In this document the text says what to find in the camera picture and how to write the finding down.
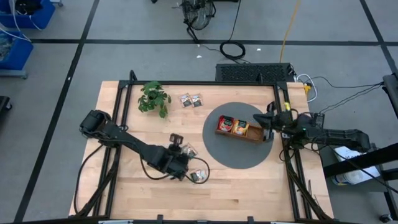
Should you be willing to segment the blue plastic bin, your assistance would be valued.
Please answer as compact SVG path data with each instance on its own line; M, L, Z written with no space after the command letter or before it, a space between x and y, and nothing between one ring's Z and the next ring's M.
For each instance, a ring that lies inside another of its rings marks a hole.
M54 12L50 0L0 0L0 24L7 28L44 29Z
M0 30L0 69L22 70L33 48L21 32Z

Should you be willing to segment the black mesh computer tower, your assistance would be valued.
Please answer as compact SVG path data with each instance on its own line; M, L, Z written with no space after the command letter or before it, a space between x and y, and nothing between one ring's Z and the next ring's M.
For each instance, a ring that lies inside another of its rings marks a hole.
M290 63L217 64L218 82L294 82L296 72Z

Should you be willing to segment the black equipment foot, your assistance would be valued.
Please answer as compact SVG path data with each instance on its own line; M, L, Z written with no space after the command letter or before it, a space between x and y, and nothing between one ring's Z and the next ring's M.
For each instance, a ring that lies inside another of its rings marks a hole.
M9 111L12 109L12 104L8 96L0 96L0 113Z

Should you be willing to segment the orange peach tea sachet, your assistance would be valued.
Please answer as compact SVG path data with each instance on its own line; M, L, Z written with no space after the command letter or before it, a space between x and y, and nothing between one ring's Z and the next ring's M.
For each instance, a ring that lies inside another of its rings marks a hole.
M249 123L243 120L234 120L232 133L240 136L245 136L248 131Z

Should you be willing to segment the red strawberry tea sachet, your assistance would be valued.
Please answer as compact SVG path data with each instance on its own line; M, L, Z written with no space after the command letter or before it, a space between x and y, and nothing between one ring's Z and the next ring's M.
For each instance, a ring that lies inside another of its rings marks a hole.
M230 116L221 115L218 121L217 130L224 131L227 133L231 132L233 127L234 118Z

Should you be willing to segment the black metal beam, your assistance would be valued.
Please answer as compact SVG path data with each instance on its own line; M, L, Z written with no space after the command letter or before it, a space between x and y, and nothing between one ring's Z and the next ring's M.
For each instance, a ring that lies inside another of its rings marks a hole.
M365 169L368 167L385 164L398 160L398 152L382 152L381 150L369 152L362 156L354 157L352 159L336 162L323 168L325 177L332 177L338 174L344 174L357 170L352 164Z

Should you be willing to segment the black floor fan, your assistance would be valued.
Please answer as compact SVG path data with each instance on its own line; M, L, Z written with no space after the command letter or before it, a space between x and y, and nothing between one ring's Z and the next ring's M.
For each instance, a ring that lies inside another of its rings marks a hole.
M181 5L183 23L187 26L187 33L198 44L195 31L203 30L216 14L213 0L183 0Z

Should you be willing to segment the wooden three-compartment tray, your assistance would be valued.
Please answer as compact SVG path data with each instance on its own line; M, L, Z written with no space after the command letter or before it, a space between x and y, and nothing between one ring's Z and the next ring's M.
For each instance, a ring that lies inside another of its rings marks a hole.
M232 129L231 129L230 133L217 130L218 122L217 122L217 125L216 125L215 133L216 134L225 135L225 136L229 136L229 137L232 137L232 138L245 140L245 141L262 142L263 141L263 135L264 135L263 131L264 130L260 126L253 125L250 122L248 122L248 123L249 123L249 127L248 127L248 131L247 131L245 136L240 136L240 135L237 135L237 134L233 134L232 133Z

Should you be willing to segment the cream tea sachet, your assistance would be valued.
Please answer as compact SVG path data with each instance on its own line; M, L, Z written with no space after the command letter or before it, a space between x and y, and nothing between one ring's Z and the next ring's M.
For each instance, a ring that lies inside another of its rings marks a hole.
M196 149L189 143L187 143L186 145L184 145L182 147L182 151L184 154L186 154L190 159L193 159L198 152L196 151Z
M179 101L181 102L181 105L183 108L189 107L192 105L192 101L190 98L190 95L188 93L179 96Z
M192 101L192 106L194 108L203 106L203 100L202 100L202 95L201 94L194 94L190 95L191 101Z
M191 172L189 177L192 179L192 181L194 183L203 184L203 183L205 183L207 181L208 174L203 169L197 169L197 170Z

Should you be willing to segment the grey round woven mat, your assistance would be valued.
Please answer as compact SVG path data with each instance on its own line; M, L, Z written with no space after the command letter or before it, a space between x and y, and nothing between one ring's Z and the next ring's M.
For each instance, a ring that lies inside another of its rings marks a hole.
M271 152L273 138L255 142L216 133L221 115L258 125L253 115L261 113L261 110L252 105L238 102L226 103L215 108L205 120L202 131L203 142L212 158L234 169L252 168L264 161Z

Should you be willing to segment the white paper booklet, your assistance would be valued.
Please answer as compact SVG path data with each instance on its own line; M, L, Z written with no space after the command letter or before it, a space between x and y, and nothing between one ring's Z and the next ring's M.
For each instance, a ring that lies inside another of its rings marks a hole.
M333 151L334 155L336 156L339 162L364 155L364 153L362 152L353 151L345 146L334 148ZM372 166L365 168L364 171L354 170L346 172L344 174L334 175L331 178L331 181L335 185L356 185L371 180L373 177L379 177L379 176L380 172L377 170L375 166Z

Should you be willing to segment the green plant in white pot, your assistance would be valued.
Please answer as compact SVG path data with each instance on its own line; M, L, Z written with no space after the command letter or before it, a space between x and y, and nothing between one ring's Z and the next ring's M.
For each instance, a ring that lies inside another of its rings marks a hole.
M146 83L141 88L143 95L138 99L138 110L142 113L159 109L159 116L166 118L168 115L167 103L171 104L172 99L167 94L163 86L158 81L151 81Z

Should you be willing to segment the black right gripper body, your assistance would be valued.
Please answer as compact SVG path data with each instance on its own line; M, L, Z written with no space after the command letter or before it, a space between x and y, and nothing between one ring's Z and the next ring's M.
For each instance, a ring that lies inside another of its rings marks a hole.
M270 129L271 131L277 131L282 133L285 138L293 137L299 133L299 128L297 122L293 119L292 112L295 109L291 109L290 111L282 110L280 113L275 113L276 110L276 102L273 101L267 105L267 114L271 116L271 126L266 129Z

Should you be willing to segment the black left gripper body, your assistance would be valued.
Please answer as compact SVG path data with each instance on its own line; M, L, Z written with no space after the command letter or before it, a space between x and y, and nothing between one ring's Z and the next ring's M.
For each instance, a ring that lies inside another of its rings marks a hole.
M156 159L156 168L173 179L182 181L188 171L189 157L182 152L183 136L172 133L168 147L161 147Z

